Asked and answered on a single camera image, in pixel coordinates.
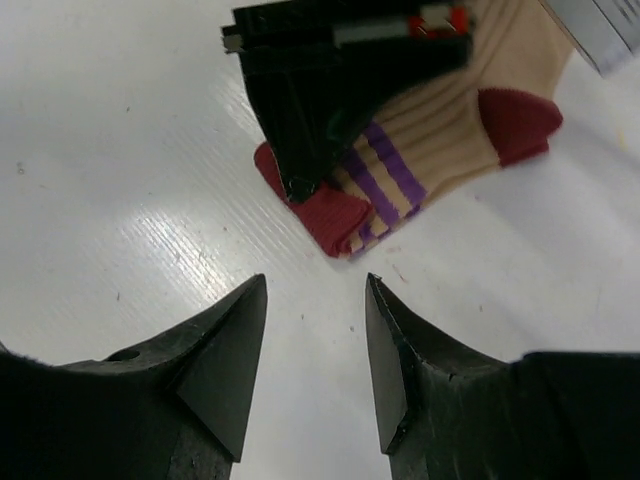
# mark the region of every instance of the sock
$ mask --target sock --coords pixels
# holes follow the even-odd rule
[[[570,42],[538,0],[472,4],[471,65],[391,100],[335,169],[332,186],[289,205],[328,255],[371,248],[461,184],[548,150],[562,123],[549,98]],[[260,147],[256,164],[283,198],[270,149]]]

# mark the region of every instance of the table surface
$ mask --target table surface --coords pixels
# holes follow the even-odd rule
[[[367,272],[495,357],[638,350],[640,60],[578,56],[552,153],[476,180],[357,261],[326,258],[253,167],[219,26],[233,0],[0,6],[0,339],[62,364],[146,339],[257,272],[269,312],[234,480],[388,480]]]

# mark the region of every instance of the beige sock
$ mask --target beige sock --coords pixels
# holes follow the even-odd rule
[[[384,134],[372,130],[354,145],[354,155],[359,157],[354,161],[366,166],[365,174],[373,183],[360,181],[349,165],[334,172],[346,193],[370,201],[377,209],[364,230],[351,237],[351,252],[375,245],[408,216],[459,185],[501,168],[480,118],[478,90],[506,88],[543,98],[553,95],[573,47],[539,1],[468,3],[477,22],[468,68],[399,95],[376,115],[374,125]],[[387,154],[390,146],[393,155]],[[398,165],[400,173],[392,171]],[[379,207],[381,201],[388,201],[391,208]]]

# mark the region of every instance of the black plastic part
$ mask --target black plastic part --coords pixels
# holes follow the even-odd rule
[[[443,0],[291,0],[234,10],[247,95],[287,198],[304,202],[376,111],[416,84],[461,68],[471,36],[333,43],[335,25],[419,14]]]
[[[249,418],[264,276],[102,362],[0,353],[0,478],[227,480]]]
[[[502,363],[427,323],[373,275],[366,322],[394,480],[640,478],[640,355]]]

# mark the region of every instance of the white table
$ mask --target white table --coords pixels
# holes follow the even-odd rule
[[[233,6],[0,6],[9,349],[102,359],[266,273],[235,480],[390,478],[364,332],[369,271],[500,359],[640,350],[640,60],[603,81],[574,57],[550,155],[457,190],[350,263],[325,258],[253,167],[262,134],[219,33]]]

